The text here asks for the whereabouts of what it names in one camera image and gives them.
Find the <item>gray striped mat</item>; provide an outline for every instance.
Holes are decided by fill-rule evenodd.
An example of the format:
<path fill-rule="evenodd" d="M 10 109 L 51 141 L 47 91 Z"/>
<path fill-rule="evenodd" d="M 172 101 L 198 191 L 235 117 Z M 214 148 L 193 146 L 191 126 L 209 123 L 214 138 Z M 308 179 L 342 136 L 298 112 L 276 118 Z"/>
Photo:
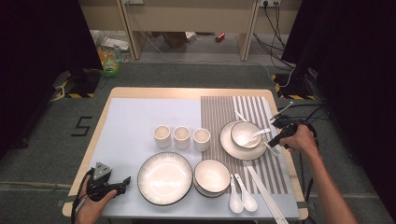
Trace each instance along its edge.
<path fill-rule="evenodd" d="M 259 193 L 253 179 L 244 168 L 242 161 L 229 155 L 221 146 L 221 129 L 229 122 L 239 120 L 235 114 L 238 111 L 247 120 L 259 127 L 269 128 L 265 108 L 266 100 L 263 97 L 253 96 L 202 96 L 201 97 L 201 121 L 202 127 L 212 134 L 210 148 L 203 152 L 203 160 L 216 160 L 222 162 L 232 174 L 240 174 L 244 179 L 245 186 L 250 193 Z M 272 194 L 287 194 L 288 187 L 285 183 L 285 175 L 280 168 L 278 157 L 272 156 L 266 151 L 261 157 L 253 161 L 253 168 L 261 177 L 263 184 Z"/>

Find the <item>white plate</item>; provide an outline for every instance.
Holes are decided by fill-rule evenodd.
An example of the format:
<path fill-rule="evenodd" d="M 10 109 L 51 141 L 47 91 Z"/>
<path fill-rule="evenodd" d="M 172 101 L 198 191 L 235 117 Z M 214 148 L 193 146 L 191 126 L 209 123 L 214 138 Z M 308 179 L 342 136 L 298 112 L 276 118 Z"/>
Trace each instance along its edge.
<path fill-rule="evenodd" d="M 174 152 L 162 152 L 150 157 L 139 170 L 137 186 L 143 197 L 157 205 L 181 200 L 192 184 L 189 162 Z"/>
<path fill-rule="evenodd" d="M 264 142 L 261 142 L 257 147 L 246 150 L 243 147 L 238 146 L 233 139 L 231 138 L 231 129 L 233 126 L 238 123 L 242 122 L 240 120 L 232 121 L 224 126 L 220 133 L 220 142 L 224 150 L 228 152 L 232 157 L 237 158 L 242 161 L 250 161 L 256 160 L 262 154 L 264 154 L 267 147 L 265 146 Z M 262 136 L 263 141 L 267 141 L 265 135 Z"/>

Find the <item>human hand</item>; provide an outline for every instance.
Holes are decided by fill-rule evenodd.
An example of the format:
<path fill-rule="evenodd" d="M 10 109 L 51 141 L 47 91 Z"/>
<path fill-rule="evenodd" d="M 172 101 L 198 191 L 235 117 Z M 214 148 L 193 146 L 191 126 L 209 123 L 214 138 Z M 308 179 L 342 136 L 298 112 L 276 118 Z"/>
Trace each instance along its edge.
<path fill-rule="evenodd" d="M 281 138 L 281 146 L 289 145 L 289 152 L 300 150 L 308 159 L 313 159 L 318 154 L 317 144 L 314 135 L 306 125 L 300 124 L 295 135 Z"/>
<path fill-rule="evenodd" d="M 78 195 L 80 201 L 85 199 L 85 202 L 77 212 L 77 217 L 76 217 L 77 224 L 96 223 L 97 219 L 102 214 L 103 209 L 105 209 L 106 204 L 110 202 L 110 200 L 113 199 L 117 194 L 117 191 L 113 189 L 101 201 L 95 202 L 91 200 L 90 197 L 88 197 L 87 195 L 87 186 L 89 179 L 90 176 L 87 175 L 87 177 L 84 180 L 84 184 L 82 186 L 81 192 Z"/>

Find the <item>black curtain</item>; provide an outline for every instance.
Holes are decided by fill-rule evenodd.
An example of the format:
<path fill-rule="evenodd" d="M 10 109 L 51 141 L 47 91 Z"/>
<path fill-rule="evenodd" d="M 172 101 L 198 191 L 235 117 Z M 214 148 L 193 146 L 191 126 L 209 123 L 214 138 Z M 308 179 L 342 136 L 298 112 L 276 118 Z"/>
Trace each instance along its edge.
<path fill-rule="evenodd" d="M 102 69 L 77 0 L 0 1 L 0 159 L 33 129 L 64 71 Z"/>
<path fill-rule="evenodd" d="M 396 1 L 304 0 L 282 59 L 318 86 L 349 153 L 396 220 Z"/>

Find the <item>small bowl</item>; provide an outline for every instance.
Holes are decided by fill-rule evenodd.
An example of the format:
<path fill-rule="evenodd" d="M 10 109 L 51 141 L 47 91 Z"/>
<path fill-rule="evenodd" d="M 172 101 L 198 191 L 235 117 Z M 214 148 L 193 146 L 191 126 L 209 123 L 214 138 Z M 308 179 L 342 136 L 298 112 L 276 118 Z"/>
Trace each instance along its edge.
<path fill-rule="evenodd" d="M 257 147 L 262 142 L 262 134 L 254 137 L 249 143 L 242 146 L 238 143 L 238 136 L 241 134 L 253 134 L 260 130 L 260 128 L 251 122 L 238 122 L 231 128 L 231 138 L 240 147 L 252 149 Z"/>
<path fill-rule="evenodd" d="M 230 181 L 230 171 L 219 161 L 205 160 L 195 167 L 194 186 L 206 197 L 219 197 L 226 191 Z"/>

